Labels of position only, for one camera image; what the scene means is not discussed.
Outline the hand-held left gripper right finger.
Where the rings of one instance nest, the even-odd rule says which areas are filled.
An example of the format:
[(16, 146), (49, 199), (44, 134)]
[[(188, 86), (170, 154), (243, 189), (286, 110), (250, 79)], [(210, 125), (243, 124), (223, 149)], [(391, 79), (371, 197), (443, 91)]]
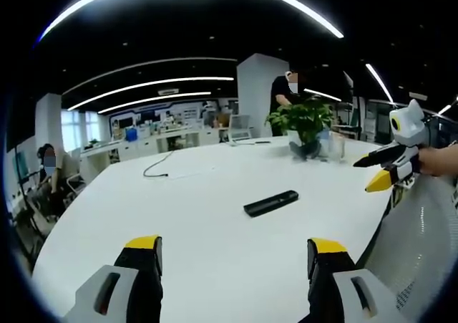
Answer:
[(310, 238), (307, 322), (406, 322), (396, 298), (337, 241)]

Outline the person's right hand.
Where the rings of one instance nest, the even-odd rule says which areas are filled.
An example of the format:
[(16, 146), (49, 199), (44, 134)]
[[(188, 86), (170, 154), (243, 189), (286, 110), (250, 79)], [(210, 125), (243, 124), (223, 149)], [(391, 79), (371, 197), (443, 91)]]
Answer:
[(422, 148), (419, 151), (419, 163), (420, 171), (425, 175), (457, 175), (458, 145), (445, 148)]

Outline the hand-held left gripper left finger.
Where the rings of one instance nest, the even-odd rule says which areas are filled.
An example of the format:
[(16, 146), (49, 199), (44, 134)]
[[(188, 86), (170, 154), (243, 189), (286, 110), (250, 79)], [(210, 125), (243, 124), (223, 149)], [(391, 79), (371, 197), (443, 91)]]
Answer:
[(163, 298), (162, 238), (134, 238), (75, 293), (65, 322), (159, 322)]

